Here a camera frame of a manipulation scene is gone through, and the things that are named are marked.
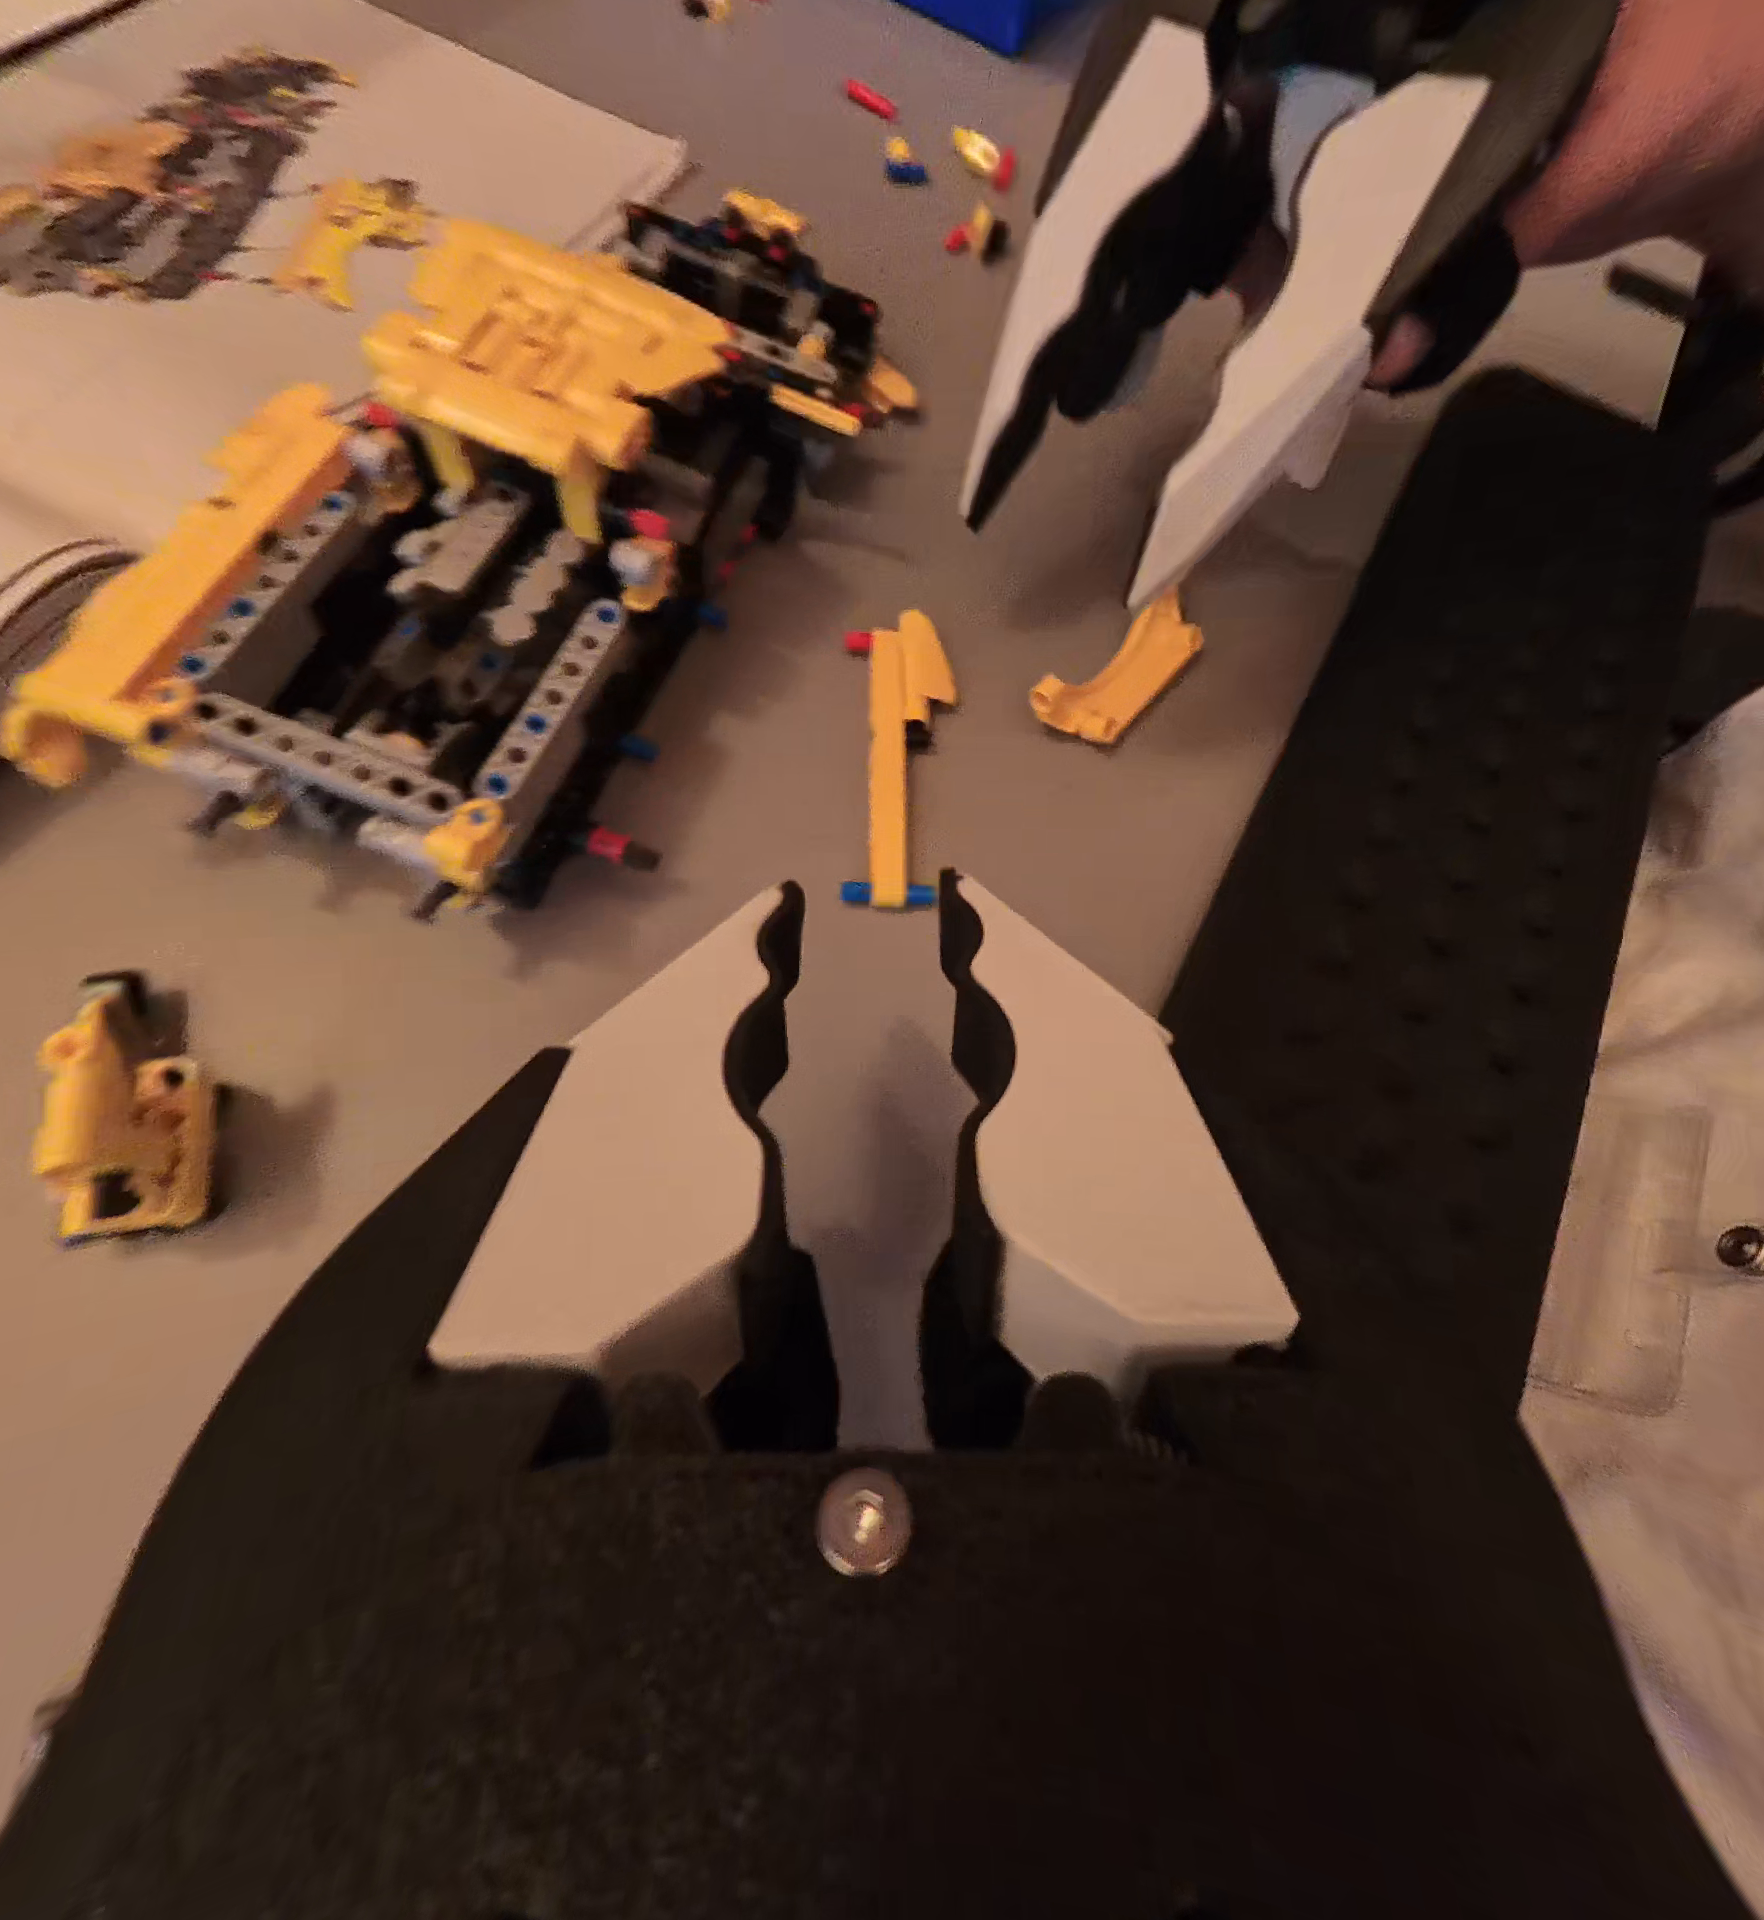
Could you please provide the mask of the scatter of small bricks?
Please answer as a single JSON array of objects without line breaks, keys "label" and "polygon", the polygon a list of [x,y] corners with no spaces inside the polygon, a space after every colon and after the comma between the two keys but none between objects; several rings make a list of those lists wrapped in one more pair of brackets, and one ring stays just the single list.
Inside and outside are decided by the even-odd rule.
[{"label": "scatter of small bricks", "polygon": [[[931,183],[931,165],[919,154],[913,138],[903,132],[904,120],[899,101],[856,76],[844,78],[838,92],[851,107],[891,129],[880,149],[884,179],[903,189]],[[944,231],[942,252],[954,258],[968,256],[990,265],[1013,250],[1013,223],[1002,211],[1001,200],[1015,186],[1018,156],[1009,141],[963,123],[950,128],[949,148],[968,179],[989,189],[989,198],[977,200],[968,216]]]}]

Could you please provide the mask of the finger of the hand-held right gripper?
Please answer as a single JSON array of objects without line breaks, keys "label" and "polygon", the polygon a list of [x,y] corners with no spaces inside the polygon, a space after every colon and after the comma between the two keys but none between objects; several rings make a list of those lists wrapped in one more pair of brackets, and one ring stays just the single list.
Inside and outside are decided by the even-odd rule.
[{"label": "finger of the hand-held right gripper", "polygon": [[1322,481],[1375,364],[1369,311],[1491,89],[1480,73],[1423,72],[1317,146],[1287,275],[1228,351],[1216,406],[1167,475],[1129,607],[1182,584],[1278,481]]},{"label": "finger of the hand-held right gripper", "polygon": [[1272,82],[1232,18],[1105,18],[1042,168],[994,345],[961,511],[980,530],[1053,419],[1113,407],[1191,298],[1270,220]]}]

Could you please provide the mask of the person's white shirt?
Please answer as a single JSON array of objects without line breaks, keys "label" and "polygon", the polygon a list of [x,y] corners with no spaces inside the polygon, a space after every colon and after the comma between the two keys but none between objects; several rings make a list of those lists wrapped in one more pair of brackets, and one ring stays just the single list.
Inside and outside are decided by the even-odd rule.
[{"label": "person's white shirt", "polygon": [[1523,1419],[1764,1915],[1764,687],[1658,780]]}]

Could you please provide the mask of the yellow beam assembly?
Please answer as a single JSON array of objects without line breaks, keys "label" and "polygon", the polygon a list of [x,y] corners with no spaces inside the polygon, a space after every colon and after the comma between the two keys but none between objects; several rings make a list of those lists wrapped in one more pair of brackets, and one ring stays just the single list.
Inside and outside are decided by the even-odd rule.
[{"label": "yellow beam assembly", "polygon": [[933,744],[933,716],[954,709],[961,687],[933,618],[908,607],[895,627],[851,632],[847,652],[868,664],[867,870],[841,883],[847,905],[910,911],[939,904],[913,879],[913,755]]}]

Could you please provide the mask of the yellow arch panel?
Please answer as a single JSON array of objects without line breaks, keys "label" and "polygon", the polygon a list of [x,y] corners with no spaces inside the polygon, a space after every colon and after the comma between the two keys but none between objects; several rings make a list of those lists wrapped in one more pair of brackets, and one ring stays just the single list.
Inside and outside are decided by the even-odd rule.
[{"label": "yellow arch panel", "polygon": [[1034,720],[1048,731],[1099,749],[1116,748],[1188,671],[1205,648],[1181,587],[1167,587],[1135,613],[1116,652],[1086,681],[1048,673],[1030,687]]}]

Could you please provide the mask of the yellow toy car model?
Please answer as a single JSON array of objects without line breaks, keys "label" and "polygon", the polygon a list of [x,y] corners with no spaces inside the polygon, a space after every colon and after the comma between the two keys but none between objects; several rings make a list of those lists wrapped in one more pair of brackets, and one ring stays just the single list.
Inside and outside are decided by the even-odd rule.
[{"label": "yellow toy car model", "polygon": [[425,922],[579,856],[658,870],[601,814],[658,691],[836,452],[921,410],[807,231],[746,194],[627,204],[598,252],[454,220],[364,394],[228,435],[11,689],[0,758],[61,790],[118,749],[198,787],[198,833],[314,823],[420,875]]}]

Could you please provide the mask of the blue storage bin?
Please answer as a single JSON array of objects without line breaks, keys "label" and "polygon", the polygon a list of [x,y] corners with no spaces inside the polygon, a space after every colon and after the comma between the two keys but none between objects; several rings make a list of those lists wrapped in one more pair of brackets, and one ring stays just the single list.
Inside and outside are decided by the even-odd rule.
[{"label": "blue storage bin", "polygon": [[1040,36],[1071,19],[1093,1],[896,1],[954,36],[963,36],[996,56],[1018,60]]}]

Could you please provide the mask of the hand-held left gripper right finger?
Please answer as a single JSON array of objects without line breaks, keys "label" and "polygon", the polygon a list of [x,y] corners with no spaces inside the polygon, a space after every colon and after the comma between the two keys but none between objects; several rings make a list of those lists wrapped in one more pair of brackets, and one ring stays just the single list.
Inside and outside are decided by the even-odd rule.
[{"label": "hand-held left gripper right finger", "polygon": [[971,1103],[925,1283],[933,1444],[1009,1448],[1047,1379],[1129,1412],[1167,1370],[1285,1349],[1300,1308],[1171,1032],[961,870],[939,947]]}]

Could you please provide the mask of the small yellow black assembly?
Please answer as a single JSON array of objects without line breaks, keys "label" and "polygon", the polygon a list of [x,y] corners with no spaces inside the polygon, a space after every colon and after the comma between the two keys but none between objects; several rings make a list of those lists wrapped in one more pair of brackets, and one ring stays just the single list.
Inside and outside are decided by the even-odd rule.
[{"label": "small yellow black assembly", "polygon": [[168,1048],[145,972],[88,973],[36,1065],[30,1169],[59,1243],[178,1236],[217,1217],[230,1089]]}]

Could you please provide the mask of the person's right hand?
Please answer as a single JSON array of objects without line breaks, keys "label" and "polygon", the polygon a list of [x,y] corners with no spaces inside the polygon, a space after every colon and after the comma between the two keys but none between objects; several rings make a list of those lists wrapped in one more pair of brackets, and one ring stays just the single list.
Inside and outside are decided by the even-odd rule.
[{"label": "person's right hand", "polygon": [[1526,272],[1676,241],[1764,314],[1764,1],[1620,4],[1580,113],[1502,223]]}]

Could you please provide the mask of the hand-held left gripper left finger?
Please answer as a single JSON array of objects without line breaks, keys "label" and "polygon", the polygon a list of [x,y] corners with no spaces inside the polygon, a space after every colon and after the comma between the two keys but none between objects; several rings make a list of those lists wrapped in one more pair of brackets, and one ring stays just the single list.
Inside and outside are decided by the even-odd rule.
[{"label": "hand-held left gripper left finger", "polygon": [[566,1046],[429,1340],[446,1371],[687,1379],[721,1440],[827,1452],[838,1367],[766,1106],[790,1068],[807,895],[751,898]]}]

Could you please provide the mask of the open instruction booklet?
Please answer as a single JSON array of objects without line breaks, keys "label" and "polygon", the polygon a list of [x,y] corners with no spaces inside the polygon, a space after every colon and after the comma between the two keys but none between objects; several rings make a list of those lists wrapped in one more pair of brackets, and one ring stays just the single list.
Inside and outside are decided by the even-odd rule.
[{"label": "open instruction booklet", "polygon": [[581,248],[689,146],[377,4],[133,4],[0,58],[0,720],[453,218]]}]

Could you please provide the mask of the grey desk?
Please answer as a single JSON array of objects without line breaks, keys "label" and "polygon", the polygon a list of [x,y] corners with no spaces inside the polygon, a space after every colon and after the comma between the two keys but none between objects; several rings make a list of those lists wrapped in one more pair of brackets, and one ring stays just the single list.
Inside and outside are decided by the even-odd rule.
[{"label": "grey desk", "polygon": [[[884,531],[959,620],[965,875],[1163,985],[1226,828],[1095,796],[987,696],[1105,524]],[[520,946],[285,870],[0,810],[0,1915],[1744,1915],[1516,1417],[1297,1345],[1149,1379],[1172,1452],[1044,1379],[1013,1444],[884,1453],[904,1559],[816,1539],[852,1449],[728,1448],[691,1388],[430,1360],[566,1064],[703,918],[854,828],[825,562],[751,571],[668,689],[655,817],[719,871]],[[228,1087],[222,1208],[62,1246],[43,1042],[145,972]]]}]

